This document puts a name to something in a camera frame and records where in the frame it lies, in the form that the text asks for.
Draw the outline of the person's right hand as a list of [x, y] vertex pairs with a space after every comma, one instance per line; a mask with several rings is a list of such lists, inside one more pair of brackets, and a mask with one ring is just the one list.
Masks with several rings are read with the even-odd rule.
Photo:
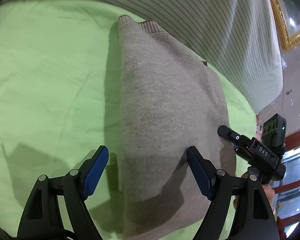
[[[248, 177], [248, 172], [245, 172], [244, 174], [241, 175], [241, 178], [247, 178], [247, 177]], [[270, 207], [273, 211], [273, 214], [275, 214], [275, 208], [273, 207], [273, 200], [274, 200], [274, 197], [275, 197], [275, 191], [268, 184], [262, 185], [262, 188], [263, 188], [263, 190], [266, 194], [266, 197], [267, 197], [268, 202], [270, 204]], [[238, 201], [238, 196], [236, 196], [234, 201], [233, 201], [233, 206], [234, 206], [235, 209], [236, 209], [236, 206], [237, 206], [237, 201]]]

